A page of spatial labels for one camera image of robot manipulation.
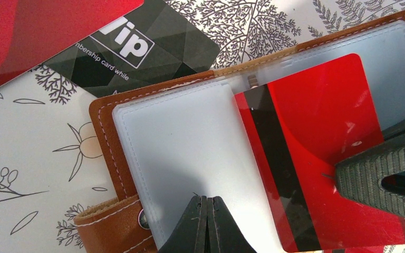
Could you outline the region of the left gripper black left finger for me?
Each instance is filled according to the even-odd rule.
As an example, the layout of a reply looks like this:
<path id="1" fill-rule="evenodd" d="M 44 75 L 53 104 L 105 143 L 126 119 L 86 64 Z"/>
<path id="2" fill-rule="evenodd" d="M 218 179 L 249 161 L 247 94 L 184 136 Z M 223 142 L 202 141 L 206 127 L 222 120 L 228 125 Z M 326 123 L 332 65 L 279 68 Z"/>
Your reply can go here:
<path id="1" fill-rule="evenodd" d="M 207 210 L 207 197 L 193 196 L 170 237 L 158 251 L 205 252 Z"/>

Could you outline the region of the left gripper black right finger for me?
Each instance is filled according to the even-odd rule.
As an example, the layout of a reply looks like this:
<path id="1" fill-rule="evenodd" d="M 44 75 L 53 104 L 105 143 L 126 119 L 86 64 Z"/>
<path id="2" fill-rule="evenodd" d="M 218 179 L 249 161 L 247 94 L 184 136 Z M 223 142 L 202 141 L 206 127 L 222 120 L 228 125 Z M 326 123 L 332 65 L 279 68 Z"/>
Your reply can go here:
<path id="1" fill-rule="evenodd" d="M 207 251 L 255 252 L 219 196 L 208 198 Z"/>

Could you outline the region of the brown leather card holder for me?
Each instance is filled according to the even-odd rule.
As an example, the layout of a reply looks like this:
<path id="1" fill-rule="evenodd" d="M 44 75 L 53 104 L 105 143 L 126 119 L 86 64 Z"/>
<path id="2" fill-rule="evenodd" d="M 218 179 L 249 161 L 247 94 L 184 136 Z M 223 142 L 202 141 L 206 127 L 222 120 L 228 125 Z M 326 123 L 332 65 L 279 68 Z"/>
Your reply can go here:
<path id="1" fill-rule="evenodd" d="M 74 218 L 85 250 L 159 252 L 193 196 L 219 196 L 255 252 L 287 252 L 235 95 L 352 53 L 381 131 L 404 120 L 405 11 L 249 65 L 93 101 L 89 114 L 117 196 Z M 386 142 L 405 144 L 405 134 L 375 146 Z"/>

